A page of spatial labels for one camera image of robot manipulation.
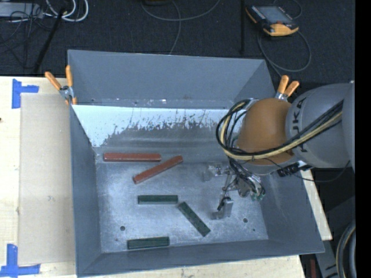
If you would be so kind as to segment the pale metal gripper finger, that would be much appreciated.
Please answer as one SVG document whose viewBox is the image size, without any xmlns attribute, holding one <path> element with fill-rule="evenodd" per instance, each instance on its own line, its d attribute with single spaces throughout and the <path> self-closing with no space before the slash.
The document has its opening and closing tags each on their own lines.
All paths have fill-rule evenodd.
<svg viewBox="0 0 371 278">
<path fill-rule="evenodd" d="M 209 182 L 216 177 L 222 176 L 223 165 L 221 163 L 213 163 L 206 166 L 202 173 L 202 181 Z"/>
<path fill-rule="evenodd" d="M 233 204 L 234 201 L 229 196 L 223 197 L 217 206 L 216 211 L 212 212 L 211 218 L 213 220 L 221 220 L 230 217 Z"/>
</svg>

